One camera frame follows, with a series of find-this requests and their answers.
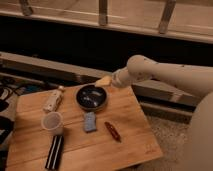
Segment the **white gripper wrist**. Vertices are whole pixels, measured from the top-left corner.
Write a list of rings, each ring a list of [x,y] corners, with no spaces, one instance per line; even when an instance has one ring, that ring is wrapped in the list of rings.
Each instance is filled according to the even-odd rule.
[[[126,68],[118,69],[110,76],[104,76],[103,78],[95,82],[96,87],[110,86],[112,85],[117,88],[128,87],[133,83],[133,79]]]

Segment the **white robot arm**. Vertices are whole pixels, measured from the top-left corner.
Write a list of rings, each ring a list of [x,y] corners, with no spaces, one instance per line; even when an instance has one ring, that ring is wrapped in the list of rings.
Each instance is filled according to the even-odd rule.
[[[178,171],[213,171],[213,67],[160,63],[134,55],[124,68],[99,79],[95,86],[124,88],[151,78],[201,98],[190,121]]]

